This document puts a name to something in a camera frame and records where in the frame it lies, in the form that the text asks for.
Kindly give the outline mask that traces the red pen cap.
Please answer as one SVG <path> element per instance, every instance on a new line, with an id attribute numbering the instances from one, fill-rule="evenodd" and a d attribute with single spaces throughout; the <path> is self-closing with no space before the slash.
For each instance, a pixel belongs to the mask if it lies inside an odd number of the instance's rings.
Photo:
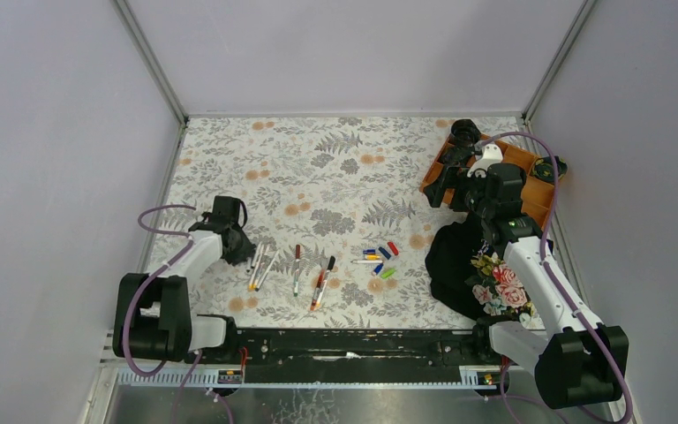
<path id="1" fill-rule="evenodd" d="M 398 248 L 397 248 L 397 246 L 396 246 L 395 243 L 389 241 L 389 242 L 387 243 L 387 245 L 388 245 L 388 248 L 391 250 L 391 252 L 392 252 L 392 254 L 393 254 L 394 256 L 398 256 L 398 255 L 399 255 L 399 250 L 398 250 Z"/>

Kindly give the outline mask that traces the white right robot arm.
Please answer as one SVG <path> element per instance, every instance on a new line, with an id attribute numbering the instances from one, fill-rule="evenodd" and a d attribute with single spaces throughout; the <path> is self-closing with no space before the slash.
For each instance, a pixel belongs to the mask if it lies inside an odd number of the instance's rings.
<path id="1" fill-rule="evenodd" d="M 438 208 L 446 191 L 453 191 L 452 209 L 477 217 L 486 243 L 515 273 L 544 323 L 543 337 L 518 322 L 490 323 L 490 349 L 529 371 L 552 409 L 629 403 L 628 337 L 621 327 L 606 326 L 562 274 L 541 227 L 522 211 L 526 180 L 511 163 L 485 169 L 449 164 L 423 192 Z"/>

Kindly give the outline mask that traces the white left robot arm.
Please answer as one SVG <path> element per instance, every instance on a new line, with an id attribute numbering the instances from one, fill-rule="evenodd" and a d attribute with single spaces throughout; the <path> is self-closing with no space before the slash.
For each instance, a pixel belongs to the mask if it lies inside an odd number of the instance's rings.
<path id="1" fill-rule="evenodd" d="M 189 290 L 218 261 L 236 266 L 249 261 L 256 246 L 245 235 L 248 215 L 239 198 L 215 197 L 204 211 L 181 231 L 182 249 L 150 273 L 128 273 L 117 293 L 113 352 L 121 358 L 182 361 L 195 351 L 221 348 L 232 336 L 229 317 L 195 314 Z"/>

